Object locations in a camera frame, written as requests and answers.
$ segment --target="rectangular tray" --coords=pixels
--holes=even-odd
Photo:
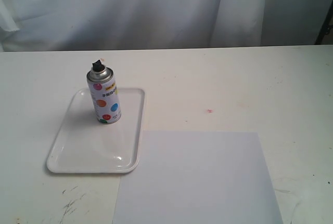
[[[53,173],[128,173],[139,161],[145,92],[118,88],[121,118],[113,124],[97,120],[88,88],[78,91],[47,159]]]

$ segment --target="paper sheet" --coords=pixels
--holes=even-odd
[[[254,133],[146,131],[113,224],[283,224]]]

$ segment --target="fabric backdrop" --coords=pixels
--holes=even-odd
[[[331,0],[0,0],[4,51],[313,44]]]

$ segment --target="spray can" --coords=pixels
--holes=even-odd
[[[97,60],[87,73],[87,82],[97,119],[103,124],[118,121],[121,109],[113,71]]]

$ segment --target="colorful dots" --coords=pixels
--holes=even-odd
[[[118,109],[118,104],[115,103],[112,107],[111,107],[111,111],[114,112]]]
[[[102,85],[101,84],[94,84],[94,89],[95,90],[102,90]]]
[[[106,102],[104,100],[101,100],[101,99],[96,100],[96,104],[99,107],[105,107],[106,106]]]
[[[106,121],[106,120],[104,120],[104,119],[100,119],[99,120],[101,123],[103,123],[103,124],[107,124],[108,122]]]
[[[105,114],[105,115],[103,115],[102,117],[103,117],[103,119],[106,120],[106,121],[108,121],[108,120],[111,119],[111,116],[108,115],[108,114]]]

